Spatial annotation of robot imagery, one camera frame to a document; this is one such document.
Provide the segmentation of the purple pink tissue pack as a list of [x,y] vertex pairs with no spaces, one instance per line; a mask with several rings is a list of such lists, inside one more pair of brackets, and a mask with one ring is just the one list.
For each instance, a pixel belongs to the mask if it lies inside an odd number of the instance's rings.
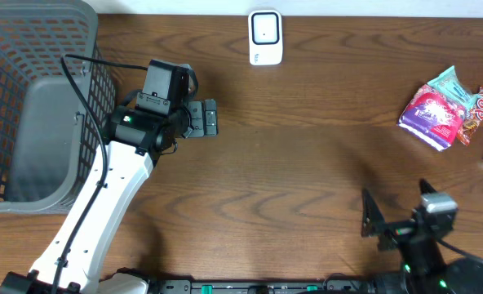
[[454,143],[465,114],[461,104],[425,84],[405,107],[397,125],[437,151],[443,151]]

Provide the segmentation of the red chocolate bar wrapper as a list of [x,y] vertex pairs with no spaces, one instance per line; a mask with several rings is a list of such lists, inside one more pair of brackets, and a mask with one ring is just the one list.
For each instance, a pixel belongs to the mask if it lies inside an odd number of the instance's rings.
[[483,87],[479,87],[479,91],[474,95],[475,102],[467,116],[463,121],[463,125],[459,128],[457,139],[464,145],[469,145],[473,134],[479,128],[483,121]]

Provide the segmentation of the teal white snack packet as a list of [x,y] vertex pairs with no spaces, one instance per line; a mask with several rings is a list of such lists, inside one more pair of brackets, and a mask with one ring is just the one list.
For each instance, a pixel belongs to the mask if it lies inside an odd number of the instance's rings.
[[475,104],[475,96],[459,81],[453,65],[427,82],[427,85],[462,105],[466,110],[470,110]]

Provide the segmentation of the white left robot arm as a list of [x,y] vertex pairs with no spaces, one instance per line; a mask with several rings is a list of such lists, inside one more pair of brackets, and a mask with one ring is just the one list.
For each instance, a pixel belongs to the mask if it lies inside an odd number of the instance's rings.
[[1,293],[146,293],[133,274],[101,280],[104,259],[131,200],[177,139],[216,136],[215,100],[170,109],[117,107],[105,125],[104,148],[59,232],[26,274],[10,272]]

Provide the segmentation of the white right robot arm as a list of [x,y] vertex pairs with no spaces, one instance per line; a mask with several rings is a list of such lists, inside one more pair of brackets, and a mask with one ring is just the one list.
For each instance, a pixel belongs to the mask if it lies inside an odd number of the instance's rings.
[[401,268],[376,274],[360,286],[362,293],[483,293],[483,258],[444,241],[454,229],[458,204],[419,182],[421,203],[408,220],[386,222],[366,189],[362,191],[362,237],[376,237],[380,251],[398,250]]

